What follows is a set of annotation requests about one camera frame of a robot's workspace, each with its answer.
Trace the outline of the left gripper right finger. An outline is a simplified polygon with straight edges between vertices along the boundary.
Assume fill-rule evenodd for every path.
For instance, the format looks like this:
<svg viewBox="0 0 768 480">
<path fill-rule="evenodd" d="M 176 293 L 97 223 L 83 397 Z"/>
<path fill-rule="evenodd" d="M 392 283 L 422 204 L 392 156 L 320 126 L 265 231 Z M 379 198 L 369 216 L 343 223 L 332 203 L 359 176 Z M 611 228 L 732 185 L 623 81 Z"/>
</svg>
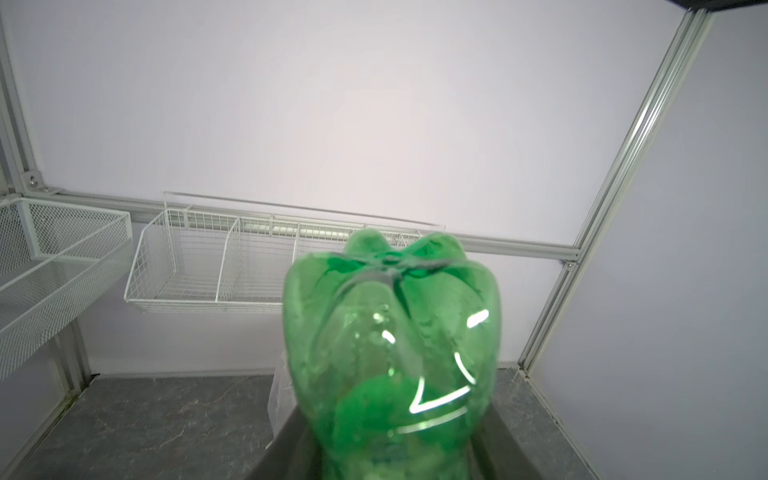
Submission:
<svg viewBox="0 0 768 480">
<path fill-rule="evenodd" d="M 543 479 L 493 403 L 470 438 L 468 459 L 472 480 Z"/>
</svg>

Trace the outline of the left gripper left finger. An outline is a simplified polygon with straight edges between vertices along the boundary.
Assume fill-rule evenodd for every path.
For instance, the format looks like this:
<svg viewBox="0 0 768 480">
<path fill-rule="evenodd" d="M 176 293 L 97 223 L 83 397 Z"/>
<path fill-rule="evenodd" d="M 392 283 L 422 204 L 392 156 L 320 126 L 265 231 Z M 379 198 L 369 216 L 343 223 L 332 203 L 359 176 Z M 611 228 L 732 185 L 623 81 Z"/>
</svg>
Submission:
<svg viewBox="0 0 768 480">
<path fill-rule="evenodd" d="M 245 479 L 322 479 L 322 461 L 322 448 L 303 412 L 296 407 Z"/>
</svg>

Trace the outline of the white mesh wall basket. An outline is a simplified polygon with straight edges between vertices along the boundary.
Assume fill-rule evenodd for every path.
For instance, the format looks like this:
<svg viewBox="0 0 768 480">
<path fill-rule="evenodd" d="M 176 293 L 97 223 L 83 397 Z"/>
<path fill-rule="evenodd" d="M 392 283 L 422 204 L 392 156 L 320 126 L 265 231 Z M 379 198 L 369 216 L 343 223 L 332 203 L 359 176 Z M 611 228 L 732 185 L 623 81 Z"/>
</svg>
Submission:
<svg viewBox="0 0 768 480">
<path fill-rule="evenodd" d="M 1 204 L 1 376 L 7 378 L 129 270 L 127 212 L 15 198 Z"/>
</svg>

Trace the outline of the clear plastic bin liner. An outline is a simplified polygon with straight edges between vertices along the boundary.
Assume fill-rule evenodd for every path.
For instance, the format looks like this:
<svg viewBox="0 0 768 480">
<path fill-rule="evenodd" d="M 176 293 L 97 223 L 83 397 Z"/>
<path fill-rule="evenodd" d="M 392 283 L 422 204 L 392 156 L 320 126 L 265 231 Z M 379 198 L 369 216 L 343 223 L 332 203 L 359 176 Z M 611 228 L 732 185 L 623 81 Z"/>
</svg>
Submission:
<svg viewBox="0 0 768 480">
<path fill-rule="evenodd" d="M 283 351 L 275 367 L 267 403 L 267 413 L 274 438 L 279 435 L 296 405 L 287 352 Z"/>
</svg>

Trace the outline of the green soda bottle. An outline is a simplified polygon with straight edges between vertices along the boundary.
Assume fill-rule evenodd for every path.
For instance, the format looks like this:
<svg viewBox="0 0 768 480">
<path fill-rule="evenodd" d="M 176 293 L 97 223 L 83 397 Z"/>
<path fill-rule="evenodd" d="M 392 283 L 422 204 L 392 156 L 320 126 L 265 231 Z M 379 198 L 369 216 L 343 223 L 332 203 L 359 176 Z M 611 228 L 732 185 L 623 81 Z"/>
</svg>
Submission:
<svg viewBox="0 0 768 480">
<path fill-rule="evenodd" d="M 287 363 L 326 479 L 466 479 L 495 386 L 494 274 L 452 235 L 379 231 L 298 258 L 283 288 Z"/>
</svg>

